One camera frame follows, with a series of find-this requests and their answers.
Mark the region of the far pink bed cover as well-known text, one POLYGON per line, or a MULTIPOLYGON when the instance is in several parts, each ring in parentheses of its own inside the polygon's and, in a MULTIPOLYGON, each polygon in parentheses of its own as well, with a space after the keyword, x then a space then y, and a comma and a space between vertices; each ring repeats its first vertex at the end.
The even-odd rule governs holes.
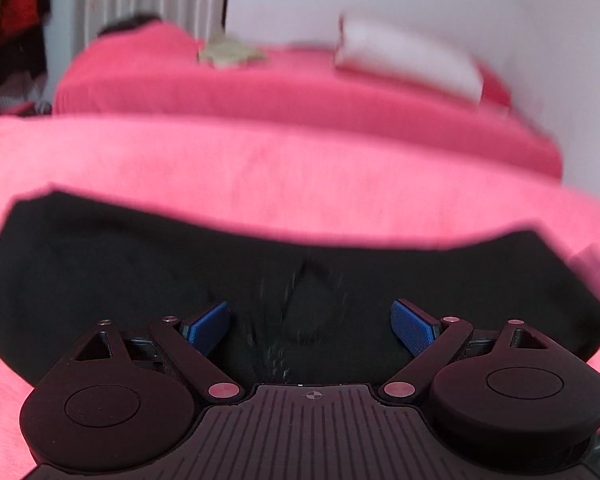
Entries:
POLYGON ((512 107, 338 70, 332 51, 269 48, 264 61, 200 64, 204 45, 169 22, 94 39, 58 82, 62 114, 171 114, 348 130, 562 177, 554 140, 512 107))

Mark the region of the folded red blanket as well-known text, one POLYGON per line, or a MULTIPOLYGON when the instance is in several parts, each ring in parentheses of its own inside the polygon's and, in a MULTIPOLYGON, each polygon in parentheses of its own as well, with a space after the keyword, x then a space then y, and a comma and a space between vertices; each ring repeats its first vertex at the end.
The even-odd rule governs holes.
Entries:
POLYGON ((508 85, 488 66, 479 64, 483 79, 481 102, 509 108, 512 106, 512 94, 508 85))

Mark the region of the olive green cloth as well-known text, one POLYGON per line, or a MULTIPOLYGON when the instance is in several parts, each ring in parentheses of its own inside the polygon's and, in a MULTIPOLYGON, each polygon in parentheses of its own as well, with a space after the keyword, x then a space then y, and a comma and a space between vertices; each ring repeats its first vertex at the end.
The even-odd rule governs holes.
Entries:
POLYGON ((245 66, 267 58, 268 55, 263 50, 232 36, 216 36, 209 39, 197 54, 200 64, 212 66, 217 70, 245 66))

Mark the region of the black pants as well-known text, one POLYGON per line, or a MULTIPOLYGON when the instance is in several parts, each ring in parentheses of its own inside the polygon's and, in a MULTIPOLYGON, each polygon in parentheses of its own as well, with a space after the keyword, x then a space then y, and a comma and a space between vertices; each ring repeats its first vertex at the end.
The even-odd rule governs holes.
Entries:
POLYGON ((410 355, 390 326, 404 299, 486 330, 520 318, 581 359, 600 300, 532 231, 448 250, 296 245, 53 192, 0 233, 0 357, 36 384, 104 318, 142 328, 225 302, 212 360, 257 382, 378 385, 410 355))

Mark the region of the cluttered clothes shelf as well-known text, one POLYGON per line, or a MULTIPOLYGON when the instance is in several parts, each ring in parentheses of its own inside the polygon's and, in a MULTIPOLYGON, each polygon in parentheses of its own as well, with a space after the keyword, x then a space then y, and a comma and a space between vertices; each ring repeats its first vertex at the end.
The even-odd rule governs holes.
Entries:
POLYGON ((0 115, 33 115, 47 75, 50 0, 0 0, 0 115))

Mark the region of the white pink pillow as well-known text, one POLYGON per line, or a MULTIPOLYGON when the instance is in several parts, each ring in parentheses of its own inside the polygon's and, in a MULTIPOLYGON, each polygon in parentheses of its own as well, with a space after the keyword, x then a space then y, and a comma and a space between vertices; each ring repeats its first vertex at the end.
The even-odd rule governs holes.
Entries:
POLYGON ((365 14, 340 15, 334 64, 475 104, 484 88, 479 65, 469 53, 416 29, 365 14))

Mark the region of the pink bed cover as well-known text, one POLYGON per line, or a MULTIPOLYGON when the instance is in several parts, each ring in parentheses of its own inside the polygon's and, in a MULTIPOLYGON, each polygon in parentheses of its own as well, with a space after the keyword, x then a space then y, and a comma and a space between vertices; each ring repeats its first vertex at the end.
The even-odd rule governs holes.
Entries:
POLYGON ((58 82, 62 114, 171 114, 348 130, 562 177, 554 140, 512 107, 338 70, 332 51, 269 48, 264 61, 200 64, 204 45, 169 22, 94 39, 58 82))
MULTIPOLYGON (((0 118, 0 233, 12 206, 53 192, 296 245, 448 250, 532 231, 600 300, 599 200, 357 134, 0 118)), ((232 378, 242 397, 210 403, 154 321, 98 321, 36 384, 0 357, 0 479, 600 479, 600 348, 581 359, 520 318, 474 326, 413 403, 379 396, 397 372, 378 385, 232 378)))

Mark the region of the dark garment on far bed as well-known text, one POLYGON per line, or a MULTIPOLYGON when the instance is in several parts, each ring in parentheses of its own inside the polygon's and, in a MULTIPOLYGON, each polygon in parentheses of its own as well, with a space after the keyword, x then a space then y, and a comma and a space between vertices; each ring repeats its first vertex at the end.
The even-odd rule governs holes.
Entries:
POLYGON ((97 38, 116 34, 117 32, 129 32, 141 28, 153 22, 161 22, 162 17, 157 13, 135 13, 126 18, 119 18, 105 26, 97 33, 97 38))

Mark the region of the near pink bed cover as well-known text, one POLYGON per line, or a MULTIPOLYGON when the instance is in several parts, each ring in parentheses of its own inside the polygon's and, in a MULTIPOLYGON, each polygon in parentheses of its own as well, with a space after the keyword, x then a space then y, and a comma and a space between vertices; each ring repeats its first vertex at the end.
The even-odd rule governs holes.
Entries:
MULTIPOLYGON (((0 233, 12 206, 53 192, 296 245, 448 250, 532 231, 600 300, 599 200, 357 134, 0 118, 0 233)), ((98 321, 36 384, 0 357, 0 479, 600 479, 600 348, 581 359, 520 318, 474 326, 413 403, 379 396, 397 372, 378 385, 232 378, 242 397, 210 403, 154 321, 98 321)))

